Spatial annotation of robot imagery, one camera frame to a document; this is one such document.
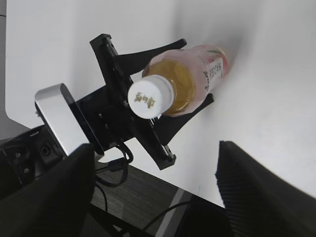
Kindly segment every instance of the bottle label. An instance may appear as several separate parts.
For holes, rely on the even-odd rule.
[[[217,58],[205,65],[203,74],[206,79],[205,93],[208,94],[223,78],[223,58]]]

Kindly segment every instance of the iced tea bottle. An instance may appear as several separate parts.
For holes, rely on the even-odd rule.
[[[201,45],[189,50],[169,50],[154,57],[143,78],[128,92],[132,111],[141,118],[180,116],[193,112],[226,76],[224,52]]]

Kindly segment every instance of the yellow liquid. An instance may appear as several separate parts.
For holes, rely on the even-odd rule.
[[[163,114],[174,116],[179,112],[185,111],[185,108],[193,101],[196,93],[196,85],[189,69],[182,63],[163,59],[143,71],[143,77],[149,75],[163,76],[173,87],[175,94],[174,102]]]

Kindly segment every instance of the bottle cap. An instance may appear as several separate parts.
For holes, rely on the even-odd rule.
[[[174,101],[171,83],[159,75],[150,75],[134,83],[128,91],[132,111],[143,119],[153,119],[168,110]]]

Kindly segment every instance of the black plastic bracket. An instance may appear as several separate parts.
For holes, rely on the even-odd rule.
[[[176,156],[168,147],[169,141],[195,114],[213,102],[208,95],[193,113],[171,118],[142,119],[136,116],[127,102],[133,84],[130,75],[143,70],[150,60],[172,49],[186,45],[184,39],[164,47],[139,53],[118,55],[111,36],[102,34],[90,42],[106,85],[78,101],[78,104],[102,144],[104,150],[135,137],[159,169],[175,163]]]

